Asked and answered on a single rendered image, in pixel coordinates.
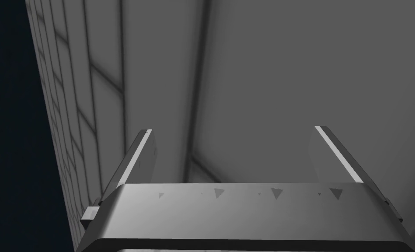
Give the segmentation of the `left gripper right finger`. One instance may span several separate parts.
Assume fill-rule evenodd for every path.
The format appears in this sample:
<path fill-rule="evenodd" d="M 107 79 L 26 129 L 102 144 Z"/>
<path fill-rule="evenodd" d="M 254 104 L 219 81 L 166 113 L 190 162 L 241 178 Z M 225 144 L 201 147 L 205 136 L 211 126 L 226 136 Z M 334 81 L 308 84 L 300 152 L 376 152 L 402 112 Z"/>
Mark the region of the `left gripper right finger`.
<path fill-rule="evenodd" d="M 382 201 L 387 200 L 369 174 L 329 127 L 312 127 L 308 157 L 320 182 L 363 183 L 374 191 Z"/>

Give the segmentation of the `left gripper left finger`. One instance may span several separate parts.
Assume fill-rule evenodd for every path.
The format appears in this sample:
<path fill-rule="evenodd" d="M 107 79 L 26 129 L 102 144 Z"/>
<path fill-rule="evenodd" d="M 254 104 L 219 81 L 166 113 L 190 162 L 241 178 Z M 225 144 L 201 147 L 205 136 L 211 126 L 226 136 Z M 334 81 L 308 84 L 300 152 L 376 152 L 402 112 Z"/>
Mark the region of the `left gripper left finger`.
<path fill-rule="evenodd" d="M 157 159 L 157 146 L 152 129 L 142 129 L 109 181 L 100 202 L 122 184 L 151 183 Z"/>

